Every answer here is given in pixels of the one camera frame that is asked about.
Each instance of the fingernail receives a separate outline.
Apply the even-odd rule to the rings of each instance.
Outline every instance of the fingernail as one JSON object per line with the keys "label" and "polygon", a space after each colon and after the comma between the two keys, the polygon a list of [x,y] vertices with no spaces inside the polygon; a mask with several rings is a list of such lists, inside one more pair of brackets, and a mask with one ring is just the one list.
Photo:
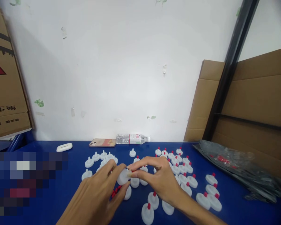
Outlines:
{"label": "fingernail", "polygon": [[129,174],[128,176],[130,176],[131,178],[137,178],[137,173],[131,173],[131,174]]}

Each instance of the forearm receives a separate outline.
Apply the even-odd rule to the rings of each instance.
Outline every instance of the forearm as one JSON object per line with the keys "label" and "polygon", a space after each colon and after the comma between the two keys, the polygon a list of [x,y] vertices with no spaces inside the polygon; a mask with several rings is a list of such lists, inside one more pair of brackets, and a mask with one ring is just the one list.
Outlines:
{"label": "forearm", "polygon": [[187,193],[183,191],[180,194],[179,204],[176,208],[191,219],[198,225],[223,225],[226,224],[214,214],[200,206],[195,200],[193,200]]}

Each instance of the pixelated area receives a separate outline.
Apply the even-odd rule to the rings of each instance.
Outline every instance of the pixelated area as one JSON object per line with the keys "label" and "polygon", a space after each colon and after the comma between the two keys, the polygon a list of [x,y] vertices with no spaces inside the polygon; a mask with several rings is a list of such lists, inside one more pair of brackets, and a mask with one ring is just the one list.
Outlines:
{"label": "pixelated area", "polygon": [[67,169],[67,152],[1,152],[0,217],[23,216],[23,207],[31,198],[42,198],[56,171]]}

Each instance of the metal pole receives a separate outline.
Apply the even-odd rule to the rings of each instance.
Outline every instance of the metal pole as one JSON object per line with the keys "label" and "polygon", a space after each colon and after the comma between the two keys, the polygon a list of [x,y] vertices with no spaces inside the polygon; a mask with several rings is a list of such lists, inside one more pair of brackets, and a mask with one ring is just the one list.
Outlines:
{"label": "metal pole", "polygon": [[236,21],[228,52],[225,59],[225,66],[219,86],[214,97],[209,118],[206,124],[203,139],[211,141],[218,119],[217,113],[221,113],[224,102],[234,76],[237,62],[247,37],[251,22],[253,20],[259,0],[243,0],[238,19]]}

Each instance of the left hand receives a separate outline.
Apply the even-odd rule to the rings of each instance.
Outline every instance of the left hand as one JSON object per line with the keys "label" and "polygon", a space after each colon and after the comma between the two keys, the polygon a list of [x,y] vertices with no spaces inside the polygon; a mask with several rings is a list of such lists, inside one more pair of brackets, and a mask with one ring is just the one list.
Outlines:
{"label": "left hand", "polygon": [[117,166],[114,160],[109,160],[93,176],[85,178],[57,224],[108,224],[130,185],[130,182],[124,184],[109,201],[116,180],[125,168],[125,164]]}

